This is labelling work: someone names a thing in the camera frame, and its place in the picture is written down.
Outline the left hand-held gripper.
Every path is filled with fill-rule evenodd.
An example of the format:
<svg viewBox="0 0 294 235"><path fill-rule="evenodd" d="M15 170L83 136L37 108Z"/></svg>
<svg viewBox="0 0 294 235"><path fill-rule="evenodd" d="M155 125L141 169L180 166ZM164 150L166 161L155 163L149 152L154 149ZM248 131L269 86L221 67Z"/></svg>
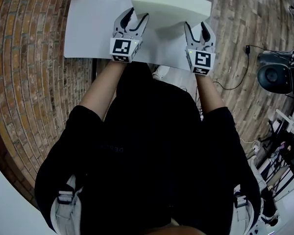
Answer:
<svg viewBox="0 0 294 235"><path fill-rule="evenodd" d="M110 39L110 55L113 61L131 63L141 48L142 34L149 21L149 13L144 14L135 29L128 29L134 8L123 11L114 22L114 31Z"/></svg>

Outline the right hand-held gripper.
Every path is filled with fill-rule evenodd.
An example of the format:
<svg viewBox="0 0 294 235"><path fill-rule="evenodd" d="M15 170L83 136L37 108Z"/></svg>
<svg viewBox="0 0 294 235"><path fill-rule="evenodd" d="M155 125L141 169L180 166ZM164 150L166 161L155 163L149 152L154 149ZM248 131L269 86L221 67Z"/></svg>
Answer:
<svg viewBox="0 0 294 235"><path fill-rule="evenodd" d="M201 40L204 44L194 38L190 25L187 22L184 23L186 57L192 73L209 75L214 68L216 58L216 36L207 22L201 22L201 28Z"/></svg>

